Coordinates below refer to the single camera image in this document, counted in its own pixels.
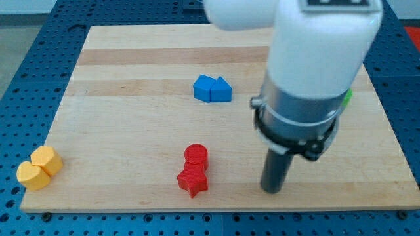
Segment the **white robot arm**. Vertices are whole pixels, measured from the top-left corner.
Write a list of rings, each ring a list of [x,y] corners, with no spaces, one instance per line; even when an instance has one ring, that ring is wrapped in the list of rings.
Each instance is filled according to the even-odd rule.
[[[381,1],[203,2],[226,31],[272,28],[254,126],[268,146],[260,185],[281,190],[296,155],[318,160],[332,144],[345,96],[379,31]]]

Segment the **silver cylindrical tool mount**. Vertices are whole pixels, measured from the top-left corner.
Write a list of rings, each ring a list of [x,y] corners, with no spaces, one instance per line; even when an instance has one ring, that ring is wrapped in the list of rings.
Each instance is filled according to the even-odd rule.
[[[288,93],[266,74],[261,92],[252,97],[254,126],[269,148],[279,154],[317,161],[335,139],[345,94],[303,98]]]

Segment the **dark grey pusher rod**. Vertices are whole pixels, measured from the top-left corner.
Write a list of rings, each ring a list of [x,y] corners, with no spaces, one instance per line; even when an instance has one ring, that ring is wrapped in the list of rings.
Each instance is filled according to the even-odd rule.
[[[261,188],[265,192],[275,194],[281,190],[292,160],[293,155],[290,153],[279,154],[268,150],[260,180]]]

